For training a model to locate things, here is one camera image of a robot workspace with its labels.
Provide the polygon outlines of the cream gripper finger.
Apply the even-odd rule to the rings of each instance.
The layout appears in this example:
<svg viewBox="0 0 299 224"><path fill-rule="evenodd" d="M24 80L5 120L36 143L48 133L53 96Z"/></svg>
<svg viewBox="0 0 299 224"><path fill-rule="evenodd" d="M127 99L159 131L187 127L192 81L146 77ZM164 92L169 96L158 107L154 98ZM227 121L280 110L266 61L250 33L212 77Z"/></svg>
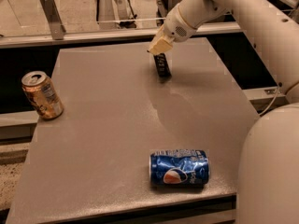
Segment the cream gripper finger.
<svg viewBox="0 0 299 224"><path fill-rule="evenodd" d="M167 35L164 31L164 26L162 25L155 37L153 37L153 39L149 43L148 52L152 55L165 53L173 48L173 42L174 37Z"/></svg>

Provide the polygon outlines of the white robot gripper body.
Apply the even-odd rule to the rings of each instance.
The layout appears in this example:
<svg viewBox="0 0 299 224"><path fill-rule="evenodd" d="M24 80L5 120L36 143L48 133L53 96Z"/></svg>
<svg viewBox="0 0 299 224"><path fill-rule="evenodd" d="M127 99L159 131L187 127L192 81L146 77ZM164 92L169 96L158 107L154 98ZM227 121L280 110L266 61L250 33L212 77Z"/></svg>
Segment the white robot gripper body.
<svg viewBox="0 0 299 224"><path fill-rule="evenodd" d="M184 42L197 31L186 19L183 3L175 5L164 20L164 34L174 42Z"/></svg>

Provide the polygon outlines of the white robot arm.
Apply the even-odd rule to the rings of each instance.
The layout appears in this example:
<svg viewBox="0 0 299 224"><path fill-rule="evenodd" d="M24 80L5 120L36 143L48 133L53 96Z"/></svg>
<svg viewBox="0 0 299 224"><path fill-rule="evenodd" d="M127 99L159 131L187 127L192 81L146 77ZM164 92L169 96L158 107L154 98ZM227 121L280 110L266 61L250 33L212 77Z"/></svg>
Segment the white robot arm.
<svg viewBox="0 0 299 224"><path fill-rule="evenodd" d="M149 45L158 55L230 12L288 103L262 115L242 147L235 224L299 224L299 27L267 0L181 0Z"/></svg>

